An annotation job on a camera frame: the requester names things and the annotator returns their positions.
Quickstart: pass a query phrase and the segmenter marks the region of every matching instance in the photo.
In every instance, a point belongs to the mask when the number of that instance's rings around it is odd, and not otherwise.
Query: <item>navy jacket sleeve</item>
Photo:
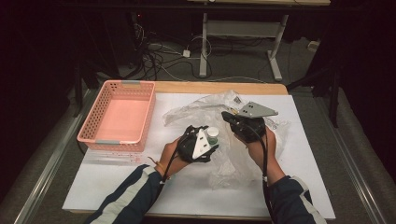
[[[140,165],[85,223],[140,223],[157,198],[161,179],[153,167]]]
[[[301,179],[287,175],[269,189],[276,224],[326,223],[312,205],[308,187]]]

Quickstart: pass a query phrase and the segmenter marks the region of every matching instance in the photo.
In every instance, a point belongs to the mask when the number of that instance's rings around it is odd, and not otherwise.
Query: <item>pink plastic basket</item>
[[[109,80],[100,90],[78,134],[90,149],[145,148],[155,105],[155,82]]]

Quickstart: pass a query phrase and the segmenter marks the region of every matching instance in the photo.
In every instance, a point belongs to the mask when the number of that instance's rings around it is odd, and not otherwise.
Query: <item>plastic bag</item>
[[[248,102],[235,91],[226,91],[203,97],[189,105],[175,108],[163,115],[165,126],[182,128],[208,125],[219,129],[219,148],[211,156],[213,171],[209,177],[212,189],[234,188],[262,179],[261,169],[248,155],[243,143],[233,136],[230,125],[221,116],[231,108],[239,110]],[[266,125],[276,135],[276,157],[279,158],[285,145],[289,122],[264,118]]]

